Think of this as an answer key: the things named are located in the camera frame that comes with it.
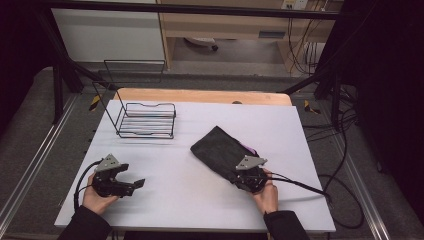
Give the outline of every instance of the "white cabinet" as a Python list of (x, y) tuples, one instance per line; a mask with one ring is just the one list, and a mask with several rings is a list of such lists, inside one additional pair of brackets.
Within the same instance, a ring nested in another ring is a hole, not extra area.
[(53, 14), (74, 61), (165, 60), (157, 13), (53, 9)]

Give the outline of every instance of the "table surface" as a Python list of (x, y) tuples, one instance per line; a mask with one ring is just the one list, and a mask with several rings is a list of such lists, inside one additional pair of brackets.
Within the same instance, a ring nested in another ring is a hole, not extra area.
[[(156, 92), (152, 97), (164, 92), (168, 95), (173, 92), (176, 95), (185, 92), (122, 90), (120, 95), (123, 99), (128, 99), (126, 91)], [(203, 96), (204, 101), (208, 98), (208, 94), (211, 96), (222, 94), (213, 91), (192, 91), (192, 93)], [(234, 99), (243, 102), (245, 99), (240, 100), (242, 98), (239, 98), (238, 94), (247, 96), (250, 93), (231, 92), (231, 94), (233, 98), (229, 98), (230, 101)], [(287, 95), (277, 95), (289, 100)], [(147, 94), (137, 96), (138, 99), (152, 100)], [(186, 101), (187, 98), (177, 99), (174, 101), (177, 110), (174, 139), (119, 138), (111, 120), (106, 114), (103, 116), (56, 219), (56, 226), (66, 226), (73, 215), (73, 192), (84, 169), (92, 162), (112, 153), (119, 162), (129, 164), (127, 171), (118, 174), (119, 181), (134, 182), (146, 178), (143, 188), (135, 190), (131, 197), (120, 199), (104, 214), (104, 218), (114, 228), (265, 232), (266, 226), (262, 216), (248, 194), (211, 171), (190, 152), (191, 145), (214, 126), (220, 126), (243, 144), (255, 148), (261, 157), (268, 159), (265, 167), (269, 170), (309, 186), (321, 188), (297, 110), (289, 106), (290, 101), (281, 102), (281, 106), (252, 103), (195, 103)], [(170, 98), (164, 98), (163, 101), (170, 101)], [(143, 101), (143, 103), (153, 104), (157, 101)], [(107, 108), (112, 117), (117, 116), (121, 106), (119, 100), (109, 102)], [(324, 197), (292, 184), (283, 182), (275, 184), (279, 189), (279, 208), (295, 211), (306, 231), (335, 231)]]

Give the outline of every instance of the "black cable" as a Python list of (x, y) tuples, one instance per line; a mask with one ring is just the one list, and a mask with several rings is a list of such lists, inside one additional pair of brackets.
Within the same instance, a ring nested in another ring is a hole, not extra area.
[(330, 203), (332, 202), (331, 196), (328, 193), (326, 193), (325, 191), (323, 191), (323, 190), (316, 189), (314, 187), (308, 186), (308, 185), (306, 185), (304, 183), (301, 183), (301, 182), (298, 182), (298, 181), (293, 181), (293, 180), (291, 180), (291, 179), (289, 179), (289, 178), (287, 178), (285, 176), (282, 176), (280, 174), (276, 174), (276, 173), (268, 173), (268, 174), (277, 175), (280, 178), (259, 177), (259, 176), (243, 176), (242, 178), (247, 178), (247, 179), (249, 179), (249, 178), (250, 179), (266, 179), (266, 180), (273, 180), (273, 181), (275, 180), (275, 181), (282, 181), (282, 182), (291, 183), (291, 184), (294, 184), (294, 185), (299, 186), (301, 188), (307, 189), (307, 190), (309, 190), (311, 192), (315, 192), (315, 193), (321, 194), (321, 195), (323, 195), (328, 200), (328, 202), (330, 202)]
[[(342, 114), (342, 120), (344, 119), (344, 116), (346, 113), (348, 113), (349, 111), (352, 111), (353, 109), (350, 108), (348, 110), (346, 110), (343, 114)], [(334, 177), (337, 175), (337, 173), (340, 171), (340, 169), (342, 168), (342, 166), (344, 165), (344, 162), (346, 161), (346, 156), (347, 156), (347, 138), (346, 138), (346, 131), (344, 128), (344, 124), (340, 125), (340, 129), (341, 129), (341, 133), (342, 133), (342, 137), (343, 137), (343, 141), (344, 141), (344, 149), (343, 149), (343, 157), (342, 160), (339, 163), (339, 166), (337, 167), (337, 169), (334, 171), (334, 173), (331, 175), (330, 180), (328, 180), (327, 184), (324, 187), (324, 191), (327, 191), (328, 186), (330, 185), (330, 183), (333, 181)]]
[[(347, 127), (345, 127), (345, 131), (346, 130), (348, 130), (354, 123), (356, 122), (356, 116), (355, 116), (355, 118), (354, 119), (352, 119), (351, 121), (349, 121), (349, 122), (343, 122), (343, 124), (347, 124)], [(332, 136), (336, 136), (336, 135), (338, 135), (338, 134), (340, 134), (340, 132), (336, 132), (336, 133), (332, 133), (332, 134), (328, 134), (328, 135), (326, 135), (326, 136), (323, 136), (323, 137), (320, 137), (320, 138), (315, 138), (315, 139), (310, 139), (311, 137), (313, 137), (313, 136), (316, 136), (316, 135), (319, 135), (319, 134), (322, 134), (322, 133), (324, 133), (324, 132), (328, 132), (328, 131), (331, 131), (331, 130), (334, 130), (334, 128), (328, 128), (328, 129), (325, 129), (325, 130), (322, 130), (322, 131), (320, 131), (320, 132), (317, 132), (317, 133), (314, 133), (314, 134), (312, 134), (312, 135), (309, 135), (308, 137), (306, 137), (306, 140), (308, 141), (308, 142), (313, 142), (313, 141), (317, 141), (317, 140), (321, 140), (321, 139), (325, 139), (325, 138), (328, 138), (328, 137), (332, 137)]]
[(333, 179), (334, 181), (336, 181), (337, 183), (339, 183), (351, 196), (352, 198), (355, 200), (356, 204), (359, 207), (360, 213), (361, 213), (361, 219), (359, 220), (359, 223), (355, 224), (355, 225), (347, 225), (347, 224), (343, 224), (341, 223), (339, 220), (337, 220), (336, 218), (333, 218), (334, 222), (336, 222), (337, 224), (339, 224), (340, 226), (344, 227), (344, 228), (348, 228), (348, 229), (358, 229), (362, 226), (362, 224), (364, 224), (365, 221), (365, 214), (364, 214), (364, 210), (362, 209), (361, 203), (359, 202), (358, 198), (355, 196), (355, 194), (349, 189), (349, 187), (343, 183), (340, 179), (338, 179), (337, 177), (328, 175), (328, 174), (319, 174), (318, 177), (327, 177), (330, 179)]
[(82, 189), (80, 190), (80, 186), (81, 186), (82, 180), (84, 179), (84, 176), (87, 174), (87, 172), (88, 172), (88, 170), (90, 170), (90, 168), (92, 168), (95, 165), (99, 165), (101, 162), (102, 162), (102, 160), (96, 161), (96, 162), (90, 164), (90, 166), (88, 166), (84, 170), (84, 172), (82, 173), (82, 175), (81, 175), (81, 177), (80, 177), (80, 179), (78, 181), (77, 187), (75, 188), (75, 193), (74, 193), (74, 210), (75, 211), (77, 211), (78, 208), (79, 208), (79, 193), (82, 190)]
[[(334, 173), (332, 175), (328, 175), (328, 174), (319, 174), (319, 177), (327, 177), (329, 178), (329, 180), (327, 181), (327, 183), (324, 186), (324, 192), (327, 192), (328, 190), (328, 186), (330, 185), (330, 183), (332, 181), (336, 181), (338, 182), (342, 187), (344, 187), (346, 189), (346, 191), (352, 196), (352, 198), (355, 200), (355, 202), (357, 203), (357, 205), (359, 206), (359, 210), (360, 210), (360, 214), (361, 214), (361, 219), (359, 221), (358, 224), (355, 225), (347, 225), (344, 223), (341, 223), (339, 220), (337, 220), (336, 218), (333, 218), (334, 222), (337, 223), (338, 225), (344, 227), (344, 228), (348, 228), (348, 229), (357, 229), (359, 227), (362, 226), (362, 224), (364, 223), (364, 219), (365, 219), (365, 215), (362, 209), (362, 206), (358, 200), (358, 198), (355, 196), (355, 194), (347, 187), (346, 184), (344, 184), (341, 180), (339, 180), (336, 175), (337, 173), (340, 171), (340, 169), (342, 168), (342, 166), (344, 165), (344, 162), (346, 161), (346, 156), (347, 156), (347, 137), (346, 137), (346, 130), (350, 128), (350, 126), (356, 121), (357, 116), (356, 114), (351, 114), (346, 116), (346, 114), (350, 111), (354, 110), (354, 108), (349, 108), (348, 110), (346, 110), (345, 112), (342, 113), (341, 119), (338, 121), (341, 126), (341, 132), (339, 132), (340, 134), (342, 134), (343, 136), (343, 141), (344, 141), (344, 149), (343, 149), (343, 157), (342, 160), (340, 161), (339, 165), (337, 166), (336, 170), (334, 171)], [(310, 128), (310, 129), (325, 129), (324, 131), (328, 131), (334, 128), (334, 126), (332, 124), (323, 124), (323, 125), (316, 125), (316, 126), (303, 126), (304, 128)]]

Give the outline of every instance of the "metal bar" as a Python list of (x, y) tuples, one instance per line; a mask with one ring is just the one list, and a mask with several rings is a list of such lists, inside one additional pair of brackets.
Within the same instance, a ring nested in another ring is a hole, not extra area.
[(78, 94), (75, 94), (73, 97), (69, 98), (65, 105), (65, 112), (62, 115), (60, 121), (53, 125), (47, 134), (46, 138), (42, 142), (40, 148), (32, 159), (31, 163), (27, 167), (25, 173), (22, 175), (19, 183), (16, 185), (6, 204), (0, 212), (0, 239), (3, 238), (9, 224), (11, 223), (13, 217), (18, 211), (19, 206), (24, 200), (26, 194), (29, 191), (35, 177), (37, 176), (39, 170), (41, 169), (44, 160), (47, 158), (53, 144), (55, 143), (57, 137), (62, 131), (63, 126), (65, 125), (69, 115), (72, 112), (73, 105), (75, 100), (78, 98)]
[(185, 13), (185, 14), (207, 14), (207, 15), (230, 15), (230, 16), (252, 16), (271, 18), (300, 18), (339, 20), (352, 19), (354, 14), (339, 13), (331, 11), (295, 11), (284, 9), (255, 9), (242, 7), (221, 7), (201, 5), (179, 5), (179, 4), (149, 4), (149, 3), (123, 3), (123, 2), (93, 2), (93, 1), (62, 1), (42, 0), (42, 4), (48, 8), (79, 9), (98, 11), (123, 11), (123, 12), (154, 12), (154, 13)]
[[(327, 122), (330, 122), (330, 109), (326, 104), (320, 104), (320, 109), (322, 110)], [(334, 139), (336, 140), (339, 153), (343, 155), (344, 142), (340, 134), (336, 134), (336, 131), (332, 130), (334, 134)], [(368, 189), (362, 180), (361, 175), (359, 174), (355, 163), (352, 157), (347, 151), (346, 162), (344, 169), (349, 177), (349, 180), (352, 184), (353, 190), (358, 197), (359, 202), (364, 210), (365, 217), (368, 221), (368, 225), (371, 229), (371, 232), (374, 235), (374, 238), (377, 240), (390, 240), (389, 232), (386, 229), (386, 226), (383, 220), (378, 213), (377, 207), (374, 204), (374, 201), (371, 198)]]

